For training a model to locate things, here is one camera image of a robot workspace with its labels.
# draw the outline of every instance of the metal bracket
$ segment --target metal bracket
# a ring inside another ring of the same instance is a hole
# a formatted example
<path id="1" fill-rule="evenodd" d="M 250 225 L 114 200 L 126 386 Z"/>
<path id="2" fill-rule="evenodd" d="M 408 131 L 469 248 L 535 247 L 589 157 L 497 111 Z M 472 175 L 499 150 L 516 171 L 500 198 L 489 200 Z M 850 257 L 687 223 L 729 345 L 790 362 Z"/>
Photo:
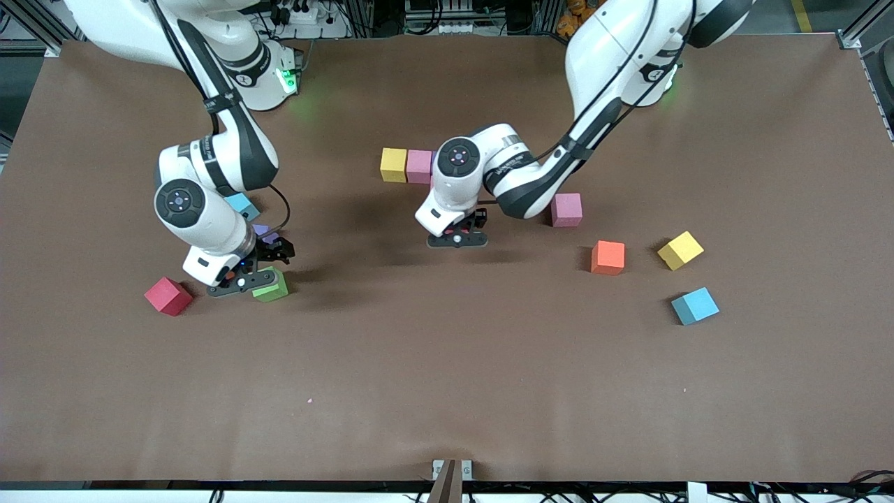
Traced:
<path id="1" fill-rule="evenodd" d="M 482 247 L 487 245 L 487 234 L 476 229 L 483 228 L 487 223 L 487 209 L 476 209 L 471 215 L 463 218 L 458 223 L 447 227 L 441 237 L 429 235 L 429 248 L 463 248 L 466 246 Z"/>
<path id="2" fill-rule="evenodd" d="M 273 271 L 258 270 L 259 262 L 282 261 L 286 264 L 295 256 L 295 247 L 283 237 L 279 237 L 272 244 L 264 243 L 260 239 L 255 244 L 255 249 L 249 253 L 242 262 L 234 267 L 227 278 L 218 286 L 209 286 L 208 295 L 212 297 L 225 297 L 232 294 L 244 294 L 256 288 L 270 286 L 279 277 Z"/>
<path id="3" fill-rule="evenodd" d="M 438 475 L 441 473 L 441 469 L 444 466 L 443 459 L 435 459 L 432 461 L 432 480 L 436 480 Z M 474 481 L 472 478 L 472 460 L 471 459 L 463 459 L 462 460 L 462 480 L 463 481 Z"/>
<path id="4" fill-rule="evenodd" d="M 863 44 L 860 43 L 859 38 L 847 39 L 845 38 L 844 31 L 842 30 L 835 31 L 835 38 L 838 39 L 839 48 L 842 50 L 859 49 L 863 47 Z"/>

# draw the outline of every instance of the orange cube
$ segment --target orange cube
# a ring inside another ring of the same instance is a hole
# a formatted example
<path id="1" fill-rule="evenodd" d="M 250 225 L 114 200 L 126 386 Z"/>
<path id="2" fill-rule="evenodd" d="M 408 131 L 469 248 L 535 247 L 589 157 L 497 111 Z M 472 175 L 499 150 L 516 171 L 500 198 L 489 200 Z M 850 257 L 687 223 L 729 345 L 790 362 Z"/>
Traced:
<path id="1" fill-rule="evenodd" d="M 624 243 L 599 241 L 593 247 L 590 272 L 618 276 L 624 269 Z"/>

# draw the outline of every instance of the cable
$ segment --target cable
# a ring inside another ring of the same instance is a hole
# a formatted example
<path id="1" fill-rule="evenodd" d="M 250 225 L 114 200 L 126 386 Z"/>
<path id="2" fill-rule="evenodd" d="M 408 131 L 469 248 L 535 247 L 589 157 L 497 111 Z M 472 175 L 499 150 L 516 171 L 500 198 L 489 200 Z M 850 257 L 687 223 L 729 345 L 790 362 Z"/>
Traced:
<path id="1" fill-rule="evenodd" d="M 869 472 L 862 477 L 852 479 L 850 482 L 848 482 L 848 484 L 858 484 L 860 482 L 866 482 L 869 479 L 874 479 L 875 477 L 878 477 L 880 475 L 894 475 L 894 472 L 892 472 L 891 470 L 876 470 L 874 472 Z"/>
<path id="2" fill-rule="evenodd" d="M 365 33 L 366 30 L 372 31 L 372 28 L 369 28 L 368 26 L 366 26 L 364 24 L 358 25 L 356 22 L 354 22 L 354 20 L 352 20 L 350 17 L 348 17 L 348 13 L 344 10 L 344 6 L 340 2 L 334 2 L 334 3 L 336 5 L 338 5 L 338 10 L 340 13 L 342 13 L 342 22 L 344 23 L 345 28 L 348 28 L 349 27 L 348 23 L 350 23 L 350 25 L 354 28 L 354 30 L 361 30 L 361 33 Z M 357 38 L 356 32 L 354 32 L 353 38 Z"/>
<path id="3" fill-rule="evenodd" d="M 338 9 L 335 9 L 334 11 L 330 11 L 329 9 L 323 7 L 323 2 L 317 2 L 317 4 L 320 6 L 321 9 L 323 9 L 324 11 L 326 11 L 326 13 L 329 13 L 329 14 L 335 14 L 335 13 L 338 11 Z M 332 2 L 332 0 L 330 0 L 330 2 L 329 2 L 329 6 L 330 6 L 330 7 L 333 6 L 333 2 Z"/>
<path id="4" fill-rule="evenodd" d="M 742 500 L 733 496 L 732 493 L 730 493 L 729 497 L 726 497 L 726 496 L 723 496 L 722 494 L 712 492 L 711 496 L 714 496 L 715 498 L 726 499 L 727 501 L 735 501 L 736 503 L 742 503 Z"/>
<path id="5" fill-rule="evenodd" d="M 437 4 L 432 5 L 432 19 L 428 22 L 428 26 L 426 26 L 422 31 L 413 31 L 409 28 L 405 29 L 407 33 L 410 35 L 428 35 L 432 31 L 435 31 L 439 24 L 441 24 L 441 19 L 444 13 L 444 4 L 443 0 L 432 0 L 436 1 Z"/>
<path id="6" fill-rule="evenodd" d="M 526 28 L 522 28 L 521 30 L 506 30 L 506 33 L 524 33 L 531 29 L 534 26 L 534 20 L 531 20 L 531 24 L 528 24 Z"/>
<path id="7" fill-rule="evenodd" d="M 787 490 L 787 489 L 785 488 L 785 486 L 783 486 L 782 484 L 780 484 L 780 483 L 778 483 L 778 482 L 776 482 L 776 485 L 777 485 L 777 487 L 780 488 L 780 490 L 782 490 L 782 492 L 791 494 L 795 499 L 797 499 L 797 500 L 800 501 L 801 503 L 810 503 L 809 501 L 807 501 L 806 499 L 804 499 L 804 497 L 802 497 L 800 494 L 798 494 L 796 491 L 793 491 L 793 490 Z"/>
<path id="8" fill-rule="evenodd" d="M 310 47 L 308 47 L 308 52 L 304 55 L 304 63 L 301 64 L 301 71 L 304 72 L 310 66 L 310 53 L 314 52 L 314 42 L 316 42 L 315 38 L 310 40 Z"/>
<path id="9" fill-rule="evenodd" d="M 291 218 L 291 206 L 289 205 L 289 200 L 285 199 L 285 196 L 283 195 L 283 193 L 279 192 L 279 189 L 277 189 L 272 183 L 267 186 L 270 187 L 271 189 L 273 189 L 273 191 L 276 192 L 276 195 L 278 195 L 280 197 L 280 199 L 283 200 L 283 203 L 285 203 L 285 218 L 283 219 L 283 222 L 280 225 L 267 230 L 267 232 L 258 236 L 257 239 L 264 239 L 265 237 L 268 237 L 270 234 L 273 234 L 274 232 L 281 230 L 283 227 L 285 227 L 286 224 L 289 223 L 289 218 Z"/>
<path id="10" fill-rule="evenodd" d="M 559 42 L 559 43 L 562 44 L 563 46 L 567 46 L 567 45 L 568 45 L 568 40 L 567 40 L 567 39 L 562 38 L 562 37 L 560 37 L 559 35 L 557 35 L 557 34 L 551 32 L 551 31 L 535 31 L 534 33 L 531 33 L 531 35 L 534 35 L 534 36 L 546 36 L 546 37 L 552 38 L 552 39 L 555 40 L 556 42 Z"/>
<path id="11" fill-rule="evenodd" d="M 7 13 L 3 9 L 0 9 L 0 22 L 3 22 L 4 19 L 6 19 L 6 22 L 4 22 L 3 28 L 0 28 L 0 33 L 6 31 L 6 27 L 9 26 L 9 22 L 13 20 L 13 16 L 11 14 Z"/>
<path id="12" fill-rule="evenodd" d="M 677 66 L 679 57 L 683 55 L 683 49 L 686 47 L 686 44 L 689 42 L 689 37 L 692 36 L 692 28 L 694 26 L 696 26 L 696 12 L 698 12 L 697 9 L 698 9 L 697 0 L 692 0 L 692 15 L 689 17 L 689 26 L 686 28 L 686 36 L 683 37 L 683 42 L 682 42 L 682 44 L 680 44 L 679 51 L 677 51 L 677 54 L 674 55 L 673 59 L 667 65 L 668 68 L 670 68 L 669 72 L 672 72 L 673 69 Z M 642 96 L 640 96 L 639 99 L 633 103 L 633 105 L 631 105 L 627 110 L 624 111 L 623 114 L 621 114 L 620 117 L 618 117 L 614 122 L 611 123 L 609 128 L 605 130 L 602 137 L 599 138 L 599 140 L 596 142 L 596 144 L 593 146 L 593 148 L 595 149 L 596 147 L 598 147 L 599 144 L 603 142 L 605 137 L 607 137 L 609 135 L 609 133 L 614 130 L 614 128 L 618 127 L 618 124 L 620 124 L 621 121 L 623 121 L 628 115 L 630 115 L 630 112 L 633 112 L 633 110 L 645 99 L 646 96 L 649 95 L 649 93 L 652 92 L 653 89 L 655 89 L 655 86 L 657 86 L 661 81 L 663 81 L 663 79 L 658 79 L 657 81 L 652 82 L 652 85 L 649 86 L 649 89 L 645 90 L 645 92 L 642 94 Z"/>
<path id="13" fill-rule="evenodd" d="M 615 82 L 615 79 L 618 78 L 620 73 L 624 71 L 624 68 L 626 68 L 627 65 L 630 63 L 630 61 L 633 60 L 633 55 L 637 53 L 637 51 L 639 50 L 639 46 L 641 46 L 643 44 L 643 40 L 645 40 L 645 36 L 648 35 L 649 30 L 652 28 L 652 21 L 654 21 L 656 10 L 658 10 L 658 0 L 652 0 L 652 10 L 649 13 L 649 21 L 645 24 L 645 29 L 643 30 L 643 34 L 640 35 L 639 40 L 637 40 L 637 44 L 633 47 L 633 50 L 630 51 L 630 54 L 627 56 L 627 59 L 624 60 L 624 63 L 622 63 L 618 67 L 618 71 L 614 73 L 614 75 L 609 79 L 608 82 L 605 82 L 605 85 L 603 86 L 603 88 L 600 89 L 598 93 L 596 93 L 596 96 L 594 96 L 593 99 L 590 100 L 590 102 L 586 105 L 586 107 L 584 107 L 584 109 L 580 112 L 580 114 L 574 119 L 574 121 L 571 123 L 571 126 L 568 128 L 568 130 L 565 132 L 565 134 L 562 135 L 563 138 L 565 136 L 571 134 L 571 131 L 574 130 L 575 126 L 578 125 L 578 121 L 580 121 L 580 119 L 590 110 L 590 108 L 592 108 L 593 105 L 596 104 L 596 101 L 602 97 L 605 90 L 607 90 L 609 88 L 609 86 L 611 86 Z M 552 154 L 552 152 L 554 150 L 556 150 L 557 148 L 559 148 L 560 145 L 561 145 L 561 139 L 556 141 L 549 149 L 545 150 L 544 153 L 542 153 L 539 156 L 537 156 L 536 158 L 534 158 L 534 161 L 539 161 L 540 159 L 545 158 L 546 156 Z"/>
<path id="14" fill-rule="evenodd" d="M 198 76 L 196 75 L 196 71 L 192 68 L 192 64 L 190 63 L 189 58 L 186 57 L 186 53 L 183 52 L 183 46 L 180 45 L 180 42 L 177 40 L 177 36 L 173 33 L 173 29 L 171 25 L 168 24 L 167 19 L 164 17 L 161 8 L 158 6 L 158 0 L 149 0 L 149 6 L 152 8 L 152 12 L 156 15 L 158 19 L 158 24 L 162 27 L 162 32 L 164 33 L 164 37 L 168 41 L 168 46 L 171 47 L 171 51 L 175 58 L 177 58 L 177 62 L 180 63 L 180 66 L 183 67 L 183 72 L 186 73 L 186 76 L 190 78 L 192 84 L 196 86 L 198 89 L 198 93 L 202 95 L 203 100 L 208 100 L 208 95 L 205 92 L 205 89 L 202 87 L 201 82 L 198 81 Z M 220 123 L 217 120 L 217 114 L 208 114 L 211 117 L 211 131 L 212 134 L 218 134 L 221 131 Z"/>

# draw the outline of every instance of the light blue cube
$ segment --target light blue cube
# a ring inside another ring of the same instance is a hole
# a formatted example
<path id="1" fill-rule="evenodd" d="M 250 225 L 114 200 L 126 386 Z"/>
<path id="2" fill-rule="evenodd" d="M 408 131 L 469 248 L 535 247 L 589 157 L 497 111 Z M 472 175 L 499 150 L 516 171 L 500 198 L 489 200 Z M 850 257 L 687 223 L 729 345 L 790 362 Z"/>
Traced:
<path id="1" fill-rule="evenodd" d="M 227 196 L 224 199 L 226 199 L 226 201 L 230 203 L 230 206 L 232 206 L 232 208 L 235 209 L 237 213 L 245 217 L 245 219 L 249 222 L 257 218 L 261 214 L 261 212 L 258 211 L 257 208 L 255 208 L 255 205 L 251 204 L 249 198 L 247 198 L 242 192 L 239 192 L 238 194 L 234 194 L 232 196 Z"/>
<path id="2" fill-rule="evenodd" d="M 714 299 L 711 298 L 711 294 L 708 293 L 708 289 L 704 287 L 683 295 L 671 302 L 670 305 L 673 306 L 679 320 L 684 325 L 692 325 L 696 321 L 704 320 L 721 311 L 714 303 Z"/>

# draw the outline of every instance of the black cable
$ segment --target black cable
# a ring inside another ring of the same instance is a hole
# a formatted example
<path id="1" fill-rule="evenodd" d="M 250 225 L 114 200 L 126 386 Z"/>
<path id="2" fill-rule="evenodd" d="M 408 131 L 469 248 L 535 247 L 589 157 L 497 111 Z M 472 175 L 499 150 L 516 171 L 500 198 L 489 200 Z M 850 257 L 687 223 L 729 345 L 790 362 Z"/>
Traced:
<path id="1" fill-rule="evenodd" d="M 521 30 L 506 30 L 506 33 L 524 33 L 525 31 L 530 30 L 532 26 L 534 26 L 534 20 L 531 20 L 531 24 L 528 24 L 525 28 L 522 28 Z M 502 25 L 502 28 L 500 28 L 500 33 L 502 33 L 503 28 L 506 28 L 506 23 L 504 23 Z"/>
<path id="2" fill-rule="evenodd" d="M 531 33 L 531 35 L 534 35 L 534 36 L 546 36 L 546 37 L 552 38 L 552 39 L 555 40 L 556 42 L 559 42 L 559 43 L 562 44 L 563 46 L 567 46 L 567 45 L 568 45 L 568 40 L 567 40 L 566 38 L 562 38 L 562 37 L 560 37 L 559 35 L 557 35 L 556 33 L 553 33 L 553 32 L 551 32 L 551 31 L 535 31 L 534 33 Z"/>
<path id="3" fill-rule="evenodd" d="M 215 489 L 211 491 L 211 498 L 208 499 L 208 503 L 221 503 L 224 501 L 224 490 Z"/>
<path id="4" fill-rule="evenodd" d="M 689 18 L 689 26 L 687 27 L 687 30 L 686 30 L 686 36 L 683 37 L 683 43 L 680 45 L 679 51 L 677 51 L 677 54 L 674 55 L 673 60 L 671 60 L 670 64 L 668 64 L 668 68 L 670 68 L 670 70 L 668 72 L 672 72 L 674 67 L 677 66 L 679 57 L 683 55 L 683 49 L 686 47 L 686 44 L 689 43 L 689 37 L 692 35 L 692 28 L 696 25 L 696 12 L 698 9 L 696 2 L 697 2 L 697 0 L 692 0 L 692 16 Z M 620 124 L 621 121 L 623 121 L 628 115 L 630 115 L 630 113 L 633 112 L 633 110 L 645 99 L 646 96 L 649 95 L 649 93 L 652 92 L 652 90 L 655 89 L 655 86 L 657 86 L 659 83 L 661 83 L 662 80 L 663 79 L 658 79 L 657 81 L 652 82 L 652 85 L 649 86 L 649 89 L 645 90 L 643 95 L 640 96 L 639 99 L 633 103 L 633 105 L 631 105 L 623 114 L 621 114 L 621 116 L 618 117 L 618 119 L 616 119 L 614 122 L 611 123 L 609 128 L 605 130 L 602 137 L 599 138 L 599 140 L 596 142 L 596 144 L 593 146 L 593 148 L 595 149 L 596 147 L 598 147 L 599 144 L 603 142 L 605 137 L 607 137 L 609 135 L 609 133 L 614 130 L 614 128 L 618 127 L 618 124 Z"/>
<path id="5" fill-rule="evenodd" d="M 261 23 L 264 25 L 264 31 L 266 32 L 267 38 L 270 38 L 271 40 L 277 40 L 274 31 L 270 30 L 270 27 L 267 26 L 267 20 L 264 19 L 264 15 L 261 13 L 261 4 L 257 4 L 255 6 L 255 11 L 257 12 L 257 17 L 261 18 Z"/>
<path id="6" fill-rule="evenodd" d="M 441 19 L 443 17 L 444 4 L 443 0 L 433 0 L 433 2 L 437 3 L 432 4 L 432 19 L 428 22 L 428 26 L 423 28 L 422 31 L 413 31 L 407 28 L 407 33 L 409 33 L 410 35 L 428 35 L 432 31 L 437 30 L 438 25 L 441 24 Z"/>
<path id="7" fill-rule="evenodd" d="M 270 187 L 271 189 L 273 189 L 273 191 L 276 192 L 276 195 L 278 195 L 280 197 L 280 199 L 283 200 L 283 203 L 285 203 L 285 218 L 283 219 L 283 222 L 280 225 L 278 225 L 272 229 L 269 229 L 267 232 L 261 234 L 260 236 L 257 237 L 258 239 L 264 239 L 265 237 L 268 237 L 270 234 L 273 234 L 274 232 L 282 230 L 283 227 L 285 227 L 285 225 L 289 223 L 289 218 L 291 218 L 291 206 L 289 205 L 289 200 L 285 199 L 285 196 L 283 195 L 283 193 L 279 192 L 279 189 L 277 189 L 272 183 L 267 186 Z"/>
<path id="8" fill-rule="evenodd" d="M 780 484 L 780 483 L 778 483 L 778 482 L 776 482 L 776 487 L 780 488 L 780 490 L 781 490 L 782 492 L 784 492 L 784 493 L 791 494 L 792 497 L 794 497 L 795 499 L 797 499 L 798 501 L 800 501 L 800 503 L 810 503 L 809 501 L 807 501 L 806 499 L 804 499 L 804 497 L 802 497 L 800 494 L 798 494 L 797 491 L 794 491 L 794 490 L 788 490 L 788 489 L 785 488 L 785 486 L 783 486 L 782 484 Z"/>
<path id="9" fill-rule="evenodd" d="M 862 477 L 851 479 L 851 481 L 848 482 L 848 484 L 858 484 L 860 482 L 866 482 L 869 479 L 874 479 L 875 477 L 878 477 L 879 475 L 894 475 L 894 472 L 892 472 L 891 470 L 876 470 L 874 472 L 869 472 L 866 475 L 863 475 Z"/>
<path id="10" fill-rule="evenodd" d="M 590 102 L 587 103 L 586 107 L 584 107 L 584 109 L 580 112 L 580 114 L 574 119 L 574 121 L 571 123 L 571 126 L 568 128 L 568 130 L 565 132 L 565 134 L 562 135 L 563 138 L 565 136 L 571 134 L 571 131 L 575 128 L 575 126 L 578 125 L 578 121 L 580 121 L 580 119 L 584 116 L 584 114 L 586 114 L 586 112 L 588 112 L 590 110 L 590 108 L 592 108 L 593 105 L 596 104 L 596 101 L 602 97 L 605 90 L 607 90 L 609 88 L 609 86 L 611 86 L 615 82 L 615 79 L 618 78 L 620 73 L 624 71 L 624 68 L 626 68 L 627 65 L 630 63 L 630 61 L 633 60 L 633 55 L 637 53 L 637 51 L 639 50 L 639 46 L 641 46 L 643 44 L 643 40 L 645 40 L 645 36 L 648 35 L 649 29 L 652 28 L 652 21 L 654 21 L 655 11 L 657 9 L 658 9 L 658 0 L 653 0 L 652 1 L 652 10 L 649 13 L 649 21 L 645 25 L 645 30 L 643 30 L 643 34 L 639 36 L 639 40 L 637 40 L 637 44 L 633 47 L 633 50 L 630 51 L 630 54 L 627 56 L 627 59 L 624 60 L 624 63 L 622 63 L 618 67 L 618 71 L 614 73 L 614 75 L 609 79 L 608 82 L 605 82 L 605 85 L 603 86 L 603 88 L 600 89 L 598 93 L 596 93 L 596 96 L 594 96 L 593 99 L 591 99 Z M 606 131 L 605 134 L 603 134 L 603 138 L 605 138 L 605 136 L 607 134 L 608 134 L 608 132 Z M 557 148 L 559 148 L 560 145 L 561 145 L 561 139 L 556 141 L 549 149 L 545 150 L 544 153 L 535 157 L 534 161 L 539 161 L 540 159 L 545 158 L 546 156 L 552 154 L 552 152 L 554 150 L 556 150 Z"/>
<path id="11" fill-rule="evenodd" d="M 168 46 L 171 47 L 171 51 L 173 52 L 174 57 L 177 58 L 180 66 L 183 67 L 183 72 L 186 73 L 186 76 L 190 78 L 192 84 L 196 86 L 196 88 L 198 89 L 198 93 L 202 96 L 202 99 L 208 100 L 208 95 L 206 94 L 205 89 L 202 87 L 201 82 L 198 81 L 196 71 L 192 68 L 192 64 L 190 63 L 189 58 L 186 57 L 186 53 L 183 52 L 183 47 L 177 40 L 177 36 L 174 35 L 173 30 L 171 29 L 171 25 L 168 24 L 161 8 L 158 6 L 158 0 L 150 0 L 149 6 L 152 8 L 152 12 L 156 15 L 158 24 L 160 24 L 162 27 L 162 32 L 164 33 L 164 37 L 168 41 Z M 217 120 L 217 114 L 208 115 L 211 117 L 212 134 L 218 134 L 221 131 L 221 128 L 220 123 Z"/>
<path id="12" fill-rule="evenodd" d="M 742 503 L 741 499 L 736 498 L 732 494 L 730 494 L 729 496 L 723 496 L 722 494 L 719 494 L 716 492 L 712 492 L 710 494 L 711 494 L 711 496 L 714 496 L 715 498 L 726 499 L 727 501 L 735 501 L 736 503 Z"/>
<path id="13" fill-rule="evenodd" d="M 13 16 L 3 9 L 0 9 L 0 22 L 3 22 L 6 19 L 6 22 L 3 25 L 3 28 L 0 28 L 0 33 L 6 31 L 6 28 L 9 26 L 9 22 L 13 20 Z"/>
<path id="14" fill-rule="evenodd" d="M 335 4 L 336 6 L 338 6 L 338 10 L 339 10 L 339 12 L 342 13 L 342 19 L 344 20 L 344 25 L 345 25 L 345 27 L 347 27 L 347 26 L 348 26 L 348 23 L 350 23 L 350 25 L 354 27 L 354 30 L 360 30 L 361 33 L 366 33 L 367 30 L 369 30 L 369 31 L 372 31 L 372 30 L 373 30 L 372 28 L 368 27 L 368 26 L 365 25 L 365 24 L 357 24 L 356 22 L 354 22 L 354 20 L 352 20 L 352 19 L 348 16 L 348 13 L 344 10 L 344 6 L 343 6 L 340 2 L 334 2 L 334 1 L 333 1 L 333 2 L 330 3 L 329 6 L 332 7 L 332 4 Z M 354 33 L 354 37 L 353 37 L 353 38 L 357 38 L 357 33 L 356 33 L 356 32 Z"/>

